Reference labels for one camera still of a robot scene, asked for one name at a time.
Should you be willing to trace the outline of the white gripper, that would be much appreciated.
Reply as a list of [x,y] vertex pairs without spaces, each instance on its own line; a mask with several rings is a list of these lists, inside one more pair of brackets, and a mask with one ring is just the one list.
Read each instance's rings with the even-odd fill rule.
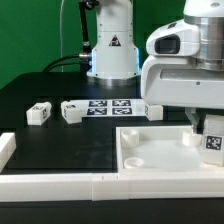
[[141,97],[147,104],[186,107],[196,133],[196,108],[224,109],[224,72],[199,69],[191,57],[149,56],[142,67]]

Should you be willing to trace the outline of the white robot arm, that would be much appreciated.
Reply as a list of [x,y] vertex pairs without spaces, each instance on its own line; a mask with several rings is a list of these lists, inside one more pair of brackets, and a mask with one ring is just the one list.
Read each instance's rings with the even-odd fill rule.
[[176,106],[196,125],[198,108],[224,109],[224,0],[186,0],[183,19],[148,37],[143,63],[133,43],[132,0],[79,2],[97,14],[97,44],[87,54],[90,81],[125,85],[139,77],[149,120]]

